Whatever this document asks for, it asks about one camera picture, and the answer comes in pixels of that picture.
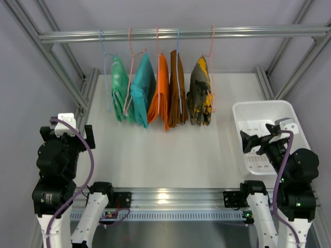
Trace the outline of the camouflage yellow trousers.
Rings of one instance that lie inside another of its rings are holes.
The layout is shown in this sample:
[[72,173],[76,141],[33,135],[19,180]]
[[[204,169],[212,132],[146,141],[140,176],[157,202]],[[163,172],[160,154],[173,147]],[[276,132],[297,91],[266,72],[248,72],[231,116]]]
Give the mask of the camouflage yellow trousers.
[[213,111],[213,93],[206,59],[201,56],[190,76],[187,106],[192,125],[209,126]]

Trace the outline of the brown trousers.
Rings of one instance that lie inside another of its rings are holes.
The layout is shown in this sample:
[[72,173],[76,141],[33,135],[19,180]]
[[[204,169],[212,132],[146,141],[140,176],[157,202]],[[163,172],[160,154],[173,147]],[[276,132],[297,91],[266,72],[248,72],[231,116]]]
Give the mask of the brown trousers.
[[183,65],[176,50],[171,53],[170,99],[169,99],[169,126],[174,128],[185,124],[188,120],[186,91]]

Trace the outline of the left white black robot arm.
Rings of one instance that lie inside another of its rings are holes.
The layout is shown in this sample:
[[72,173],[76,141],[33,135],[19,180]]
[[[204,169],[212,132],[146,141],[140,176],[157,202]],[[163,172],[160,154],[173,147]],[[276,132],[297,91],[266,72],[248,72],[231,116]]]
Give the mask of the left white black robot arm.
[[80,194],[74,182],[79,153],[95,148],[92,126],[86,125],[85,132],[86,139],[81,141],[70,129],[60,135],[50,127],[40,129],[43,144],[36,162],[40,178],[32,199],[44,247],[92,247],[101,214],[113,199],[110,182],[93,183],[83,215],[74,232],[70,231],[72,197]]

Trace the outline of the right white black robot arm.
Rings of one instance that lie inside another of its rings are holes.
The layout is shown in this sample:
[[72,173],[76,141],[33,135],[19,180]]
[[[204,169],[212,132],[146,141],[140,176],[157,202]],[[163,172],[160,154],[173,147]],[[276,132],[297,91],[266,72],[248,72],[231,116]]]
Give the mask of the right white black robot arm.
[[259,247],[305,247],[317,207],[311,183],[319,175],[319,157],[306,148],[292,152],[292,131],[271,124],[266,128],[269,135],[241,131],[240,137],[243,153],[258,147],[256,154],[266,155],[275,170],[273,196],[258,180],[241,183],[240,193],[251,209]]

